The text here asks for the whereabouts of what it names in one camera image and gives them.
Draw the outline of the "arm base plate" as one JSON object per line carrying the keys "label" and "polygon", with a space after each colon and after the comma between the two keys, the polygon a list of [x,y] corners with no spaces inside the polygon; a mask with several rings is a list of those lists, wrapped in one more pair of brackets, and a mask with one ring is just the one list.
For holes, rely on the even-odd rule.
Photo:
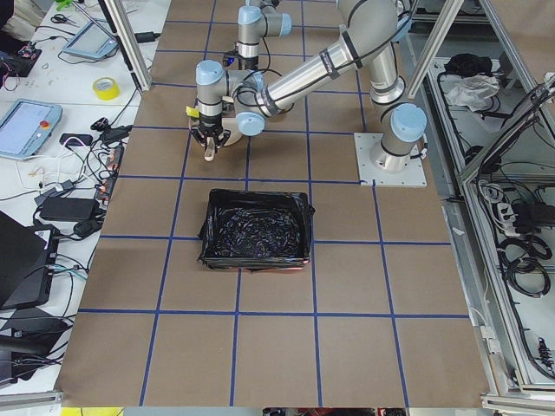
{"label": "arm base plate", "polygon": [[423,188],[427,180],[416,146],[411,154],[393,156],[382,148],[382,133],[355,133],[359,183],[363,186]]}

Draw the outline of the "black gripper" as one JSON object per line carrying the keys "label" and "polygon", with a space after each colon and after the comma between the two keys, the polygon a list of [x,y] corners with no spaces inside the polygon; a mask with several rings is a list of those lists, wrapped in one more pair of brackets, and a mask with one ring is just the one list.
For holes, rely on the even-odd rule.
{"label": "black gripper", "polygon": [[201,146],[205,146],[209,138],[214,139],[216,147],[224,146],[230,139],[230,131],[223,127],[221,115],[192,117],[192,135]]}

